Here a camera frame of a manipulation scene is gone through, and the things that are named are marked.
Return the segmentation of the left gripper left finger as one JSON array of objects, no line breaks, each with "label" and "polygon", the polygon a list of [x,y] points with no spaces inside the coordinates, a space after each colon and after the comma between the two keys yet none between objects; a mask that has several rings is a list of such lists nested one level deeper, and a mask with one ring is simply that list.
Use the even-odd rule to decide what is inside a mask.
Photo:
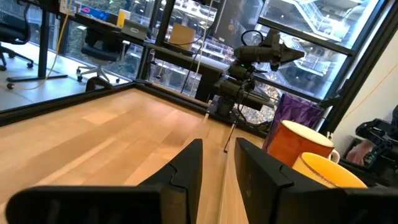
[{"label": "left gripper left finger", "polygon": [[196,224],[203,176],[203,140],[194,139],[139,185],[156,187],[155,200],[138,213],[139,224]]}]

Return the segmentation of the black office chair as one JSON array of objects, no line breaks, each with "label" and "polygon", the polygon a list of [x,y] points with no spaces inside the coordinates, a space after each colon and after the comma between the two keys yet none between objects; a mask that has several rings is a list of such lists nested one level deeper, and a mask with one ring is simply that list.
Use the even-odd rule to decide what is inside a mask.
[{"label": "black office chair", "polygon": [[117,62],[124,62],[127,51],[129,50],[130,41],[120,39],[111,34],[105,34],[88,28],[78,26],[80,30],[81,53],[86,55],[95,66],[79,66],[76,69],[77,81],[82,82],[83,76],[88,74],[96,74],[96,76],[104,81],[111,82],[109,75],[115,77],[115,82],[121,80],[131,81],[114,72],[105,69],[106,66]]},{"label": "black office chair", "polygon": [[19,57],[27,61],[27,67],[32,68],[34,61],[1,44],[25,45],[30,41],[30,26],[27,13],[28,2],[22,0],[0,0],[0,71],[7,70],[4,53],[10,58]]}]

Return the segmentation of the black aluminium table frame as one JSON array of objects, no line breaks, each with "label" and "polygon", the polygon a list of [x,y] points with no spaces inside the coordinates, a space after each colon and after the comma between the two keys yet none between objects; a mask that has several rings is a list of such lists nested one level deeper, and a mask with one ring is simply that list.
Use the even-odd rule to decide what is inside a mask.
[{"label": "black aluminium table frame", "polygon": [[34,118],[40,115],[48,114],[54,111],[69,108],[71,106],[86,103],[88,101],[113,95],[122,91],[132,90],[134,88],[161,98],[163,100],[169,101],[175,105],[182,106],[199,114],[206,114],[208,111],[208,106],[206,104],[200,103],[191,98],[184,97],[179,93],[168,91],[165,88],[156,86],[154,84],[142,84],[132,82],[114,86],[110,89],[102,88],[99,90],[93,90],[89,92],[79,93],[76,95],[56,98],[54,100],[43,101],[40,103],[34,103],[27,106],[21,106],[18,108],[0,111],[0,127]]}]

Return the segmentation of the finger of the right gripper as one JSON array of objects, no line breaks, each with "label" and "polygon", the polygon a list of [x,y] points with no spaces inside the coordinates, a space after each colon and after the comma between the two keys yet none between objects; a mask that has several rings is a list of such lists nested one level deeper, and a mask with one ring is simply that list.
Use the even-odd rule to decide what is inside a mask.
[{"label": "finger of the right gripper", "polygon": [[291,49],[289,47],[284,47],[280,57],[281,62],[293,62],[305,56],[305,52],[300,50]]}]

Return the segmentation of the dark monitor screen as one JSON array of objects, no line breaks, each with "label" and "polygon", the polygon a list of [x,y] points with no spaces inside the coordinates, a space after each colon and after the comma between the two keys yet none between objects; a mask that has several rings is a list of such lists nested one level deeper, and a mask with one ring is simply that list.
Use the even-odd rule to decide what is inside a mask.
[{"label": "dark monitor screen", "polygon": [[223,44],[242,46],[241,35],[257,24],[265,0],[220,0],[211,36]]}]

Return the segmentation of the purple faceted tumbler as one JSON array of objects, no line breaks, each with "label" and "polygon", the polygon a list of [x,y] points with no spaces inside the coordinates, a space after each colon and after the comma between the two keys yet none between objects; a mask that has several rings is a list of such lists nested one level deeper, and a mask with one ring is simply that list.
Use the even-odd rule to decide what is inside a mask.
[{"label": "purple faceted tumbler", "polygon": [[293,121],[314,129],[319,120],[321,120],[324,111],[325,110],[323,108],[319,107],[315,103],[304,100],[295,95],[284,93],[279,100],[279,104],[262,146],[262,150],[268,151],[267,148],[271,144],[281,121]]}]

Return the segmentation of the brown cardboard box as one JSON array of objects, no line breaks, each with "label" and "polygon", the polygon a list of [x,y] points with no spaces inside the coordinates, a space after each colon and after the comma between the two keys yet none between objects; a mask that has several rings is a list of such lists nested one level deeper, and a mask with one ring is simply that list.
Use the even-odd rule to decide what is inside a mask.
[{"label": "brown cardboard box", "polygon": [[195,30],[178,23],[174,23],[169,38],[169,43],[185,50],[191,50],[195,38]]}]

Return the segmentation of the orange mug white inside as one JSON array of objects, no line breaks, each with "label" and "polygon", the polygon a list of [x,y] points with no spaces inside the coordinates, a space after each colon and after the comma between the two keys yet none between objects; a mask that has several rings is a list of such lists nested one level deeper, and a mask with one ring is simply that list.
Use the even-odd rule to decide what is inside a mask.
[{"label": "orange mug white inside", "polygon": [[311,128],[289,120],[280,122],[267,152],[290,167],[303,152],[323,156],[335,163],[340,161],[340,154],[330,139]]}]

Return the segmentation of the black office desk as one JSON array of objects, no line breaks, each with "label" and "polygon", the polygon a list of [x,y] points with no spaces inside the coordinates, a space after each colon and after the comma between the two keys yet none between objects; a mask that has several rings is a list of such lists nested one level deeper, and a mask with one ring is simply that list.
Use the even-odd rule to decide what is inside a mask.
[{"label": "black office desk", "polygon": [[[190,69],[193,72],[197,69],[199,56],[194,60],[193,57],[188,57],[186,55],[176,53],[164,47],[158,45],[150,44],[148,42],[144,43],[144,53],[141,57],[141,65],[138,71],[138,77],[141,79],[146,79],[149,74],[149,51],[155,50],[155,58],[163,60],[165,62],[174,64],[178,67]],[[220,78],[229,65],[218,62],[216,60],[201,57],[201,63],[198,73],[201,75],[201,80],[198,84],[197,93],[195,98],[197,100],[207,102],[214,93],[213,85]]]},{"label": "black office desk", "polygon": [[45,0],[44,2],[42,0],[18,0],[21,2],[25,2],[27,4],[37,6],[42,10],[42,25],[40,26],[40,49],[42,52],[39,53],[39,71],[37,78],[33,77],[31,79],[24,78],[20,80],[16,80],[16,82],[27,82],[31,80],[43,80],[43,79],[48,79],[48,78],[65,78],[66,75],[58,75],[56,77],[50,76],[47,78],[44,70],[47,69],[47,51],[48,51],[48,43],[49,43],[49,14],[55,14],[56,16],[60,17],[61,19],[64,19],[64,21],[75,21],[79,24],[83,24],[84,26],[87,27],[92,27],[94,29],[100,30],[101,32],[108,32],[111,34],[114,34],[118,38],[121,38],[126,41],[130,41],[134,44],[137,45],[144,45],[144,42],[146,39],[148,39],[151,35],[151,30],[149,27],[143,26],[142,24],[138,24],[136,22],[133,22],[134,26],[133,28],[143,28],[143,34],[145,36],[143,38],[139,37],[138,35],[129,35],[125,34],[122,32],[123,27],[119,27],[116,24],[110,23],[108,21],[100,20],[96,17],[90,16],[85,13],[86,8],[85,7],[79,7],[77,8],[75,6],[76,1],[75,0],[66,0],[65,2],[70,2],[74,5],[74,8],[72,10],[67,9],[66,13],[59,11],[58,9],[62,6],[62,3],[60,1],[63,0],[57,0],[56,4],[53,4],[53,0],[47,1]]}]

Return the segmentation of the yellow mug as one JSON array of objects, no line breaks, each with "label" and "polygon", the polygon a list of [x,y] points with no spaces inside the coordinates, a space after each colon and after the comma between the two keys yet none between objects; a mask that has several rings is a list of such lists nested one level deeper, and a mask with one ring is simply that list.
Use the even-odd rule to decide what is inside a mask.
[{"label": "yellow mug", "polygon": [[310,152],[301,153],[292,168],[329,188],[367,188],[366,184],[349,170]]}]

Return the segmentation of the silver laptop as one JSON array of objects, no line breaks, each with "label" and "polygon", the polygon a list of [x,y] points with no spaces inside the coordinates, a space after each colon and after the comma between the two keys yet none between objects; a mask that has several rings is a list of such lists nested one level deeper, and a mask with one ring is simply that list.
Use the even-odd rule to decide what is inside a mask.
[{"label": "silver laptop", "polygon": [[140,23],[126,19],[124,21],[122,33],[137,39],[146,40],[149,28]]}]

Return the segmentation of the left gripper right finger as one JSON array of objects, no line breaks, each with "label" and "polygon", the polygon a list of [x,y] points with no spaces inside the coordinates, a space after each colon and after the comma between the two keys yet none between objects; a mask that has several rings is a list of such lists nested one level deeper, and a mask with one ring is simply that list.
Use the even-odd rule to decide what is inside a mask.
[{"label": "left gripper right finger", "polygon": [[324,185],[293,170],[244,138],[234,149],[249,224],[337,224]]}]

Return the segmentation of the black jointed equipment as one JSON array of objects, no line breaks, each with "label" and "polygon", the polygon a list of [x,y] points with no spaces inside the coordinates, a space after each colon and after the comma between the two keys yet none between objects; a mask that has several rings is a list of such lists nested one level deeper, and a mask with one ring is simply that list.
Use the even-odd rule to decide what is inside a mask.
[{"label": "black jointed equipment", "polygon": [[[376,118],[360,124],[355,134],[339,165],[368,186],[398,188],[398,105],[392,111],[391,122]],[[348,154],[365,140],[372,144],[372,149],[365,153],[363,164],[349,161]]]}]

